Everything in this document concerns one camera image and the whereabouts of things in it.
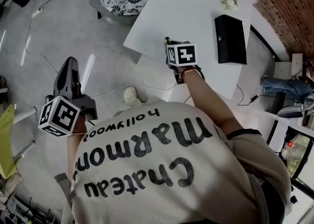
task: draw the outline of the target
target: black sleeve trim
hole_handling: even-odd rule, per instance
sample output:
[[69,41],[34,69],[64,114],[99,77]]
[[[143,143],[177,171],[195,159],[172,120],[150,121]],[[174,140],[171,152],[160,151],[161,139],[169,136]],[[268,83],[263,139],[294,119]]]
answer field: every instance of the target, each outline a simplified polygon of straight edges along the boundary
[[241,134],[259,134],[261,136],[261,133],[257,130],[254,130],[254,129],[239,129],[239,130],[236,130],[232,133],[229,133],[226,137],[228,140],[236,137],[236,136],[239,136]]

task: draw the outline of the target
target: black box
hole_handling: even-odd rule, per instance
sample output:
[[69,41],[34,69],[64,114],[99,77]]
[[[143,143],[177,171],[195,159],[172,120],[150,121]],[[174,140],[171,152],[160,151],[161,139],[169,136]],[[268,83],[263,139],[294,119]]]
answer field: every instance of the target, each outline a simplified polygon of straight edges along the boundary
[[246,65],[246,48],[242,21],[227,15],[215,18],[218,63]]

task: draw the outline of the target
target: jeans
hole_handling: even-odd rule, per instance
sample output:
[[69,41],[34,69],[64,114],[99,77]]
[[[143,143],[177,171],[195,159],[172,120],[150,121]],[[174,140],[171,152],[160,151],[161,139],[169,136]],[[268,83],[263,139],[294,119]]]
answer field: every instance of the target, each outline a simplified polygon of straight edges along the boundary
[[293,99],[302,100],[312,93],[312,88],[300,80],[283,80],[273,77],[263,77],[261,86],[265,92],[282,92],[291,95]]

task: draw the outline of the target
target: beige t-shirt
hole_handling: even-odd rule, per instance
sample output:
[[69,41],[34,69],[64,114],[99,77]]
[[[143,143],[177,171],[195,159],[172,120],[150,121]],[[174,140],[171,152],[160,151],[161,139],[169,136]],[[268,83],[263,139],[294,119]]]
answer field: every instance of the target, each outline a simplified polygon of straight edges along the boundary
[[257,131],[229,139],[205,113],[176,102],[105,120],[77,151],[71,192],[76,223],[261,223],[243,165],[262,174],[285,206],[286,168]]

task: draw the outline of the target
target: white table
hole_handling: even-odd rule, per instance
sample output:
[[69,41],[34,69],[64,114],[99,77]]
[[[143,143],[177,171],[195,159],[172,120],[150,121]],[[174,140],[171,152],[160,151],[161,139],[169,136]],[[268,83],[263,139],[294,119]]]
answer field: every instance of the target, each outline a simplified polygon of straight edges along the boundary
[[149,0],[123,45],[165,62],[165,37],[196,43],[199,66],[207,83],[230,99],[242,66],[218,64],[214,19],[227,14],[242,20],[247,45],[252,3],[253,0],[238,0],[239,10],[232,12],[224,10],[219,0]]

